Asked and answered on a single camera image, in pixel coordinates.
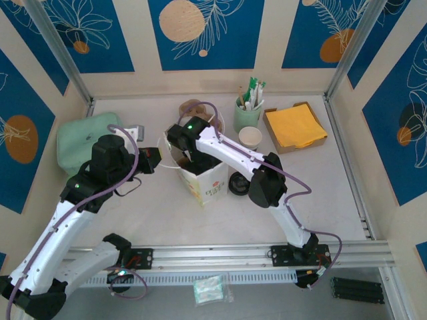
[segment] green bag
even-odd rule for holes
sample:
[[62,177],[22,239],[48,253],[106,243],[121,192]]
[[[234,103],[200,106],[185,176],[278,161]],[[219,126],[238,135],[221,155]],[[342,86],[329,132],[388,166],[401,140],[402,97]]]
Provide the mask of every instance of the green bag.
[[111,134],[107,129],[110,124],[123,126],[112,112],[64,123],[56,140],[58,165],[69,176],[79,172],[81,165],[91,159],[92,145],[101,136]]

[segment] white paper box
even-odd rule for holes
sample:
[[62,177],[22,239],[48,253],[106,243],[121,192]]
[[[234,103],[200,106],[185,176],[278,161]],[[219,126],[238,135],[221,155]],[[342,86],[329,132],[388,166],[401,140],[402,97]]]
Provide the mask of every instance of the white paper box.
[[[171,156],[176,165],[184,158],[182,152],[171,147]],[[228,191],[228,165],[221,162],[213,169],[195,175],[185,169],[176,169],[179,177],[187,186],[189,192],[199,201],[200,205],[219,199]]]

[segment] pen holder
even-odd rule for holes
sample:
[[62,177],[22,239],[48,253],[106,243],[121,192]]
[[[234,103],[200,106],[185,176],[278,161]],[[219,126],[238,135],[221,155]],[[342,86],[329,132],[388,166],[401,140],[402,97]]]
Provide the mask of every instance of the pen holder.
[[255,111],[244,111],[240,109],[240,99],[238,98],[234,104],[234,131],[239,133],[244,127],[257,127],[261,110],[261,107]]

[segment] cable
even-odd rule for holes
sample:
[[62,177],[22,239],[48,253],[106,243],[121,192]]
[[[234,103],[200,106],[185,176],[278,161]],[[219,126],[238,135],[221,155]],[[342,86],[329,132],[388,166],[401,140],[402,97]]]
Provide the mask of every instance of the cable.
[[[183,114],[187,113],[190,109],[194,108],[195,106],[201,105],[201,104],[203,104],[203,105],[210,105],[213,108],[213,110],[215,111],[216,118],[215,118],[214,129],[215,129],[215,134],[216,134],[216,137],[218,138],[218,140],[220,140],[220,142],[223,143],[224,145],[227,145],[228,147],[232,148],[233,150],[235,150],[235,151],[241,153],[242,155],[245,155],[247,158],[251,159],[252,156],[249,153],[246,153],[244,150],[241,150],[240,148],[232,145],[231,143],[228,143],[227,141],[224,141],[224,140],[221,139],[220,133],[218,132],[218,110],[217,110],[216,106],[213,103],[210,103],[210,102],[197,102],[197,103],[194,103],[194,104],[188,106],[187,109],[185,109],[185,111],[183,112]],[[178,124],[181,122],[181,119],[182,119],[182,116],[179,117],[178,122],[177,122]],[[301,191],[301,192],[292,193],[291,195],[288,195],[285,198],[285,206],[288,209],[288,212],[291,215],[292,219],[295,221],[295,223],[297,224],[297,226],[300,229],[305,230],[305,231],[310,232],[310,233],[315,233],[315,234],[318,234],[318,235],[327,235],[327,236],[330,236],[330,237],[334,237],[334,238],[336,238],[338,240],[338,243],[339,243],[338,251],[337,251],[334,259],[330,263],[329,267],[325,270],[325,272],[323,274],[323,275],[325,275],[325,273],[329,272],[329,270],[332,268],[332,266],[335,264],[335,262],[337,261],[338,257],[341,254],[341,251],[342,251],[342,240],[341,240],[341,238],[338,235],[336,235],[334,233],[329,233],[329,232],[324,232],[324,231],[314,231],[314,230],[306,229],[302,225],[302,223],[300,223],[300,221],[298,220],[298,218],[295,216],[295,213],[292,210],[292,208],[290,206],[290,203],[289,203],[289,200],[291,198],[293,198],[293,197],[297,197],[298,195],[309,195],[312,192],[312,189],[307,184],[305,184],[303,181],[299,180],[297,177],[294,177],[293,175],[290,175],[289,173],[287,173],[287,172],[285,172],[285,171],[283,171],[283,170],[281,170],[281,169],[279,169],[277,167],[274,167],[273,165],[270,165],[269,163],[266,163],[264,161],[258,160],[256,158],[254,159],[254,161],[256,163],[259,163],[260,165],[264,165],[264,166],[266,166],[266,167],[268,167],[270,169],[273,169],[274,171],[280,173],[281,175],[284,175],[285,177],[288,177],[289,179],[295,181],[296,183],[300,184],[302,187],[304,187],[304,188],[307,189],[306,191]],[[315,283],[313,283],[313,285],[311,285],[311,286],[308,285],[308,287],[310,289],[314,288],[318,284],[319,279]]]
[[137,297],[126,297],[125,295],[119,295],[118,293],[116,293],[116,292],[114,292],[114,290],[113,290],[113,284],[114,284],[114,281],[116,280],[116,279],[119,279],[120,277],[116,277],[116,278],[114,278],[113,279],[113,281],[110,283],[110,285],[109,285],[109,287],[108,287],[108,289],[111,291],[111,294],[113,295],[113,296],[115,296],[115,297],[117,297],[117,298],[121,298],[121,299],[127,299],[127,300],[140,300],[140,299],[142,299],[142,298],[144,298],[145,297],[145,295],[147,294],[147,292],[148,292],[148,286],[147,286],[147,283],[145,282],[145,280],[143,279],[143,277],[141,277],[140,275],[138,275],[134,270],[131,270],[131,269],[126,269],[126,268],[121,268],[121,267],[108,267],[106,270],[109,270],[109,271],[116,271],[116,270],[120,270],[120,271],[125,271],[125,272],[127,272],[127,273],[130,273],[130,274],[132,274],[134,277],[137,277],[139,280],[141,280],[141,282],[144,284],[144,287],[145,287],[145,291],[144,291],[144,293],[142,294],[142,295],[138,295]]
[[114,193],[116,195],[118,195],[119,197],[125,197],[126,195],[129,195],[132,191],[135,191],[136,189],[138,189],[139,187],[141,187],[142,185],[142,181],[140,178],[137,177],[133,177],[136,181],[139,181],[139,185],[137,185],[136,187],[134,187],[132,190],[128,191],[127,193],[125,193],[124,195],[121,195],[120,193],[117,192],[117,190],[114,190]]
[[181,167],[172,167],[171,165],[160,165],[160,166],[168,169],[181,169]]
[[[113,187],[110,187],[102,192],[96,193],[95,195],[92,195],[82,201],[80,201],[78,204],[76,204],[74,207],[70,208],[70,210],[68,210],[64,216],[62,216],[62,218],[60,218],[56,224],[54,224],[52,226],[52,230],[56,230],[58,229],[58,227],[62,224],[62,222],[64,222],[64,220],[66,220],[66,218],[68,218],[70,216],[70,214],[72,214],[75,210],[77,210],[78,208],[80,208],[82,205],[85,205],[86,203],[102,197],[103,195],[106,195],[107,193],[110,193],[114,190],[116,190],[118,187],[120,187],[121,185],[123,185],[127,180],[129,180],[133,173],[135,172],[137,166],[138,166],[138,156],[139,156],[139,149],[138,146],[136,144],[136,142],[133,140],[132,136],[122,127],[119,127],[118,125],[108,125],[107,128],[112,132],[115,133],[114,129],[118,129],[121,132],[124,133],[124,135],[131,141],[133,148],[135,149],[135,160],[133,161],[133,166],[131,171],[126,175],[126,177],[124,177],[119,183],[115,184]],[[48,242],[48,240],[51,238],[52,234],[54,234],[54,231],[50,231],[48,232],[48,234],[46,234],[45,238],[40,242],[40,245],[37,247],[37,249],[35,250],[33,256],[28,260],[28,264],[27,266],[24,268],[24,270],[22,271],[22,276],[18,279],[18,281],[15,284],[15,287],[13,288],[9,301],[7,303],[7,308],[6,308],[6,320],[11,320],[11,311],[12,311],[12,305],[13,305],[13,301],[15,300],[15,296],[19,290],[19,287],[21,286],[22,282],[24,281],[24,278],[27,276],[28,271],[30,270],[31,266],[34,264],[34,261],[36,260],[36,258],[39,256],[41,250],[44,248],[44,246],[46,245],[46,243]]]
[[221,121],[222,121],[222,134],[226,133],[226,122],[224,121],[224,117],[222,116],[221,111],[220,112],[220,117],[221,117]]
[[331,263],[331,259],[323,254],[321,255],[316,255],[316,257],[319,259],[319,265],[318,265],[318,269],[320,269],[322,267],[322,258],[324,257],[326,259],[327,263]]
[[129,260],[129,262],[127,263],[127,265],[125,265],[125,268],[129,269],[131,267],[131,265],[132,265],[133,262],[135,263],[135,265],[137,265],[138,263],[141,262],[141,260],[142,260],[141,257],[136,257],[135,256],[135,257],[133,257],[132,259]]

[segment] white tabletop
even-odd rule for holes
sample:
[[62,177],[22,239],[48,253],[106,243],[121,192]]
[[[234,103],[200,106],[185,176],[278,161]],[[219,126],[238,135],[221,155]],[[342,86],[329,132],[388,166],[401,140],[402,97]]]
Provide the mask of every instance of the white tabletop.
[[[235,95],[163,95],[99,100],[94,114],[111,111],[117,113],[125,125],[145,126],[145,140],[139,146],[155,147],[162,133],[177,121],[179,105],[188,99],[209,101],[216,105],[224,116],[226,135],[237,141],[238,135],[232,127]],[[311,105],[328,132],[328,138],[322,146],[280,155],[284,170],[313,189],[311,195],[294,198],[293,206],[308,229],[333,232],[343,240],[364,240],[364,231],[322,97],[270,94],[266,95],[264,107],[285,109],[302,101]],[[262,118],[258,128],[263,134],[258,152],[276,152]],[[163,158],[163,164],[172,165],[167,156]],[[286,236],[269,211],[254,205],[248,197],[238,197],[229,192],[224,198],[201,207],[174,169],[158,166],[153,175],[141,175],[141,179],[142,186],[133,193],[108,200],[74,245],[95,246],[113,232],[134,245],[286,241]],[[128,183],[128,186],[121,188],[121,192],[132,186],[132,183]],[[290,193],[303,190],[292,181],[287,181],[287,186]],[[323,236],[319,238],[323,241],[334,240]]]

